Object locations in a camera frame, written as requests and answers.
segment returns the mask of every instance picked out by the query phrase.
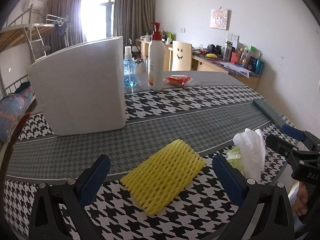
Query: yellow foam net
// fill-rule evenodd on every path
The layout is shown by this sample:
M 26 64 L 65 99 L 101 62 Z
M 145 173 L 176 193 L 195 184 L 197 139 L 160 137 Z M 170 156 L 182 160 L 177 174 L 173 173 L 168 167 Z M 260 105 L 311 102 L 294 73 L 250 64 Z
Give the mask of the yellow foam net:
M 188 144 L 176 140 L 120 181 L 145 212 L 155 215 L 193 180 L 204 165 L 204 159 Z

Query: hand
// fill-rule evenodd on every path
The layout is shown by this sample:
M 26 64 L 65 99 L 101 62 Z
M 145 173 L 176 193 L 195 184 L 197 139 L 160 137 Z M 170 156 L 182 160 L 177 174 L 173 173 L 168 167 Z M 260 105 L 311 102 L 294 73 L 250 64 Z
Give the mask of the hand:
M 292 211 L 295 212 L 299 217 L 301 217 L 302 215 L 305 215 L 308 211 L 307 202 L 308 202 L 308 191 L 306 188 L 306 184 L 304 182 L 300 182 L 299 190 L 297 193 L 297 199 L 292 207 Z

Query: red pump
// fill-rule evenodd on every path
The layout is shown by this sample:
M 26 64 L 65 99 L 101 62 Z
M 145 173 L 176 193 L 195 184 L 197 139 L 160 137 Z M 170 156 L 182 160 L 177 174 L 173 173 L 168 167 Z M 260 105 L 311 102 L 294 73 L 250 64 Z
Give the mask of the red pump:
M 160 32 L 160 23 L 151 23 L 154 25 L 155 30 L 153 31 L 152 34 L 152 40 L 153 41 L 161 41 L 162 40 L 162 35 Z

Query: anime picture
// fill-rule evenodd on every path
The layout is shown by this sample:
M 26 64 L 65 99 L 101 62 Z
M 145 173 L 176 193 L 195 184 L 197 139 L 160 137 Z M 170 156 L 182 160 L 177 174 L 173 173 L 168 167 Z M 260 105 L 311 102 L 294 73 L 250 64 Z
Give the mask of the anime picture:
M 228 9 L 213 9 L 211 11 L 210 27 L 215 29 L 227 29 Z

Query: curtain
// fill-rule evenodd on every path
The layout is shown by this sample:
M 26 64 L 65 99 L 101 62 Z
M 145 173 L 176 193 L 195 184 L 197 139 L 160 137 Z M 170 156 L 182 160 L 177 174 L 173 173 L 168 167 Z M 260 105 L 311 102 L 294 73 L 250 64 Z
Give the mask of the curtain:
M 51 14 L 68 19 L 68 43 L 70 46 L 83 42 L 81 26 L 81 0 L 49 0 L 46 3 L 45 15 Z M 48 54 L 66 47 L 65 37 L 51 33 L 44 38 L 44 44 L 50 45 Z
M 115 0 L 114 36 L 123 36 L 124 44 L 129 46 L 129 38 L 151 34 L 154 11 L 154 0 Z

